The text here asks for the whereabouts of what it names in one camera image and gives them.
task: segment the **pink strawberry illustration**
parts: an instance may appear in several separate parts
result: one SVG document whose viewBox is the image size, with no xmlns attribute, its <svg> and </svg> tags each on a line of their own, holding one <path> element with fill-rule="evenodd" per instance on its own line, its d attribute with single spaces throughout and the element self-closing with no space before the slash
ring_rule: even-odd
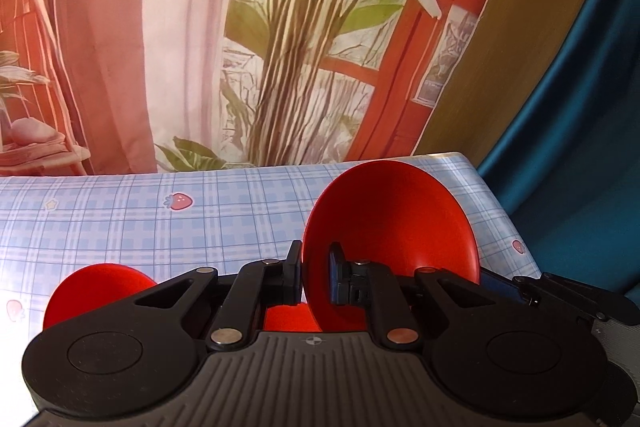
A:
<svg viewBox="0 0 640 427">
<path fill-rule="evenodd" d="M 511 243 L 511 246 L 513 247 L 513 250 L 515 250 L 516 252 L 524 253 L 524 245 L 517 239 L 515 239 L 513 243 Z"/>
<path fill-rule="evenodd" d="M 182 192 L 176 192 L 164 198 L 164 206 L 171 210 L 184 210 L 189 208 L 193 204 L 193 198 L 183 194 Z"/>
<path fill-rule="evenodd" d="M 15 299 L 6 302 L 6 314 L 9 315 L 11 322 L 21 322 L 24 318 L 24 310 L 22 303 Z"/>
</svg>

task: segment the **plaid tablecloth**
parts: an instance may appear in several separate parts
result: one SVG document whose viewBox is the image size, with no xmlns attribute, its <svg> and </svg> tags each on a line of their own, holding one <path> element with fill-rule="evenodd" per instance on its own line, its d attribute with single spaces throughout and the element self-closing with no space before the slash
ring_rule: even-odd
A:
<svg viewBox="0 0 640 427">
<path fill-rule="evenodd" d="M 540 272 L 513 224 L 466 158 L 403 158 L 458 200 L 481 264 L 507 277 Z M 355 163 L 177 174 L 0 180 L 0 410 L 20 425 L 33 404 L 20 375 L 27 343 L 42 329 L 49 296 L 95 263 L 135 267 L 156 282 L 198 266 L 236 273 L 284 258 L 322 190 Z M 15 379 L 15 384 L 7 379 Z"/>
</svg>

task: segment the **curtain fold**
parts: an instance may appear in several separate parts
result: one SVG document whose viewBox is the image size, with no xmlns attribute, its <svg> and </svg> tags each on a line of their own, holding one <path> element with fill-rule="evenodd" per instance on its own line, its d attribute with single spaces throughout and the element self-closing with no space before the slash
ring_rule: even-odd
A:
<svg viewBox="0 0 640 427">
<path fill-rule="evenodd" d="M 640 0 L 586 0 L 479 171 L 543 271 L 640 281 Z"/>
</svg>

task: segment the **blue object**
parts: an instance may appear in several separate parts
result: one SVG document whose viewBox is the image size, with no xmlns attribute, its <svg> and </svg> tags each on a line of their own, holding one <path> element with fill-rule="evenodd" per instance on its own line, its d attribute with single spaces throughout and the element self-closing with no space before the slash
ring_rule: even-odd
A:
<svg viewBox="0 0 640 427">
<path fill-rule="evenodd" d="M 542 271 L 640 282 L 640 0 L 585 0 L 479 168 Z"/>
</svg>

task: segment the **printed backdrop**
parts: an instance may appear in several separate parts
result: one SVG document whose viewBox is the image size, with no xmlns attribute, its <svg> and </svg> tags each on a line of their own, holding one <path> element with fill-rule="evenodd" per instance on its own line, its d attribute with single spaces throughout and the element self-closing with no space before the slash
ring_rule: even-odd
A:
<svg viewBox="0 0 640 427">
<path fill-rule="evenodd" d="M 413 152 L 486 0 L 0 0 L 0 174 Z"/>
</svg>

